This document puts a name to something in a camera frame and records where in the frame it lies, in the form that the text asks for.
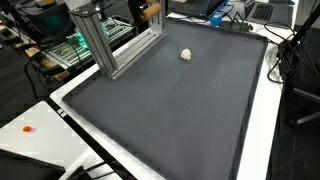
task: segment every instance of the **white table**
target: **white table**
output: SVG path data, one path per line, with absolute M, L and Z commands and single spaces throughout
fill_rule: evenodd
M 31 132 L 23 132 L 31 126 Z M 69 125 L 45 102 L 40 102 L 0 129 L 0 149 L 56 164 L 66 169 L 60 178 L 67 179 L 83 165 L 89 168 L 103 160 L 74 132 Z M 113 170 L 103 165 L 91 172 L 97 177 Z M 101 178 L 121 178 L 112 174 Z
M 298 0 L 294 6 L 293 24 L 298 7 Z M 170 14 L 170 17 L 183 17 L 178 14 Z M 281 39 L 264 30 L 260 24 L 252 23 L 253 32 L 267 36 L 274 42 L 281 42 Z M 288 37 L 291 34 L 290 30 L 271 27 L 271 30 Z M 248 124 L 247 135 L 245 138 L 241 163 L 238 172 L 238 180 L 263 180 L 266 178 L 271 146 L 275 131 L 279 103 L 281 98 L 282 86 L 274 84 L 267 79 L 267 72 L 276 61 L 277 48 L 269 44 L 267 52 L 262 64 L 261 73 L 258 80 L 258 85 L 255 93 L 255 98 L 251 110 L 251 115 Z M 107 135 L 102 133 L 96 127 L 91 125 L 83 117 L 77 114 L 73 109 L 68 107 L 62 98 L 74 89 L 81 82 L 90 77 L 93 73 L 99 70 L 97 65 L 92 66 L 75 79 L 56 90 L 50 95 L 50 98 L 57 103 L 69 116 L 71 116 L 79 125 L 81 125 L 89 134 L 91 134 L 114 158 L 116 158 L 125 168 L 127 168 L 136 178 L 152 180 L 164 179 L 156 172 L 148 168 L 140 160 L 128 153 L 120 147 Z

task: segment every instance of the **small white object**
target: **small white object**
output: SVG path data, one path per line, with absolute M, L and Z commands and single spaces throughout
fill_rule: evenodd
M 190 60 L 191 59 L 190 49 L 184 49 L 180 54 L 180 58 L 184 60 Z

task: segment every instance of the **dark gray surface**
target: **dark gray surface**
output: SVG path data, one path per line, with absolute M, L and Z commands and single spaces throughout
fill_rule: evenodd
M 64 101 L 168 179 L 231 179 L 266 43 L 240 35 L 168 23 L 120 79 L 98 73 Z

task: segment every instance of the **chair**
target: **chair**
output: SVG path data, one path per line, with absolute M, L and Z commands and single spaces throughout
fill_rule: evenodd
M 316 61 L 316 68 L 318 71 L 320 71 L 320 59 L 318 61 Z M 302 91 L 300 89 L 297 89 L 297 88 L 294 88 L 294 92 L 302 97 L 305 97 L 317 104 L 320 104 L 320 97 L 319 96 L 316 96 L 314 94 L 311 94 L 311 93 L 308 93 L 308 92 L 305 92 L 305 91 Z M 320 111 L 316 112 L 316 113 L 313 113 L 309 116 L 306 116 L 306 117 L 303 117 L 301 119 L 298 119 L 296 120 L 295 124 L 296 125 L 301 125 L 301 124 L 304 124 L 306 122 L 309 122 L 311 120 L 314 120 L 314 119 L 317 119 L 320 117 Z

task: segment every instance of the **floor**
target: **floor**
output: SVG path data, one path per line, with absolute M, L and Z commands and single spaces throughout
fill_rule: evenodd
M 112 0 L 113 14 L 131 18 L 126 1 Z M 301 0 L 297 15 L 297 25 L 302 25 L 310 14 L 314 0 Z M 320 18 L 310 30 L 305 48 L 313 60 L 320 59 Z M 23 72 L 27 61 L 16 54 L 11 47 L 0 49 L 0 127 L 14 119 L 35 104 L 31 86 Z M 29 68 L 42 100 L 62 84 L 48 84 L 48 90 L 42 87 L 36 72 Z M 320 80 L 304 71 L 296 87 L 319 94 Z M 285 94 L 279 110 L 278 131 L 272 149 L 269 179 L 272 180 L 319 180 L 320 179 L 320 119 L 303 127 L 290 127 L 287 122 L 320 110 L 320 106 L 294 93 Z

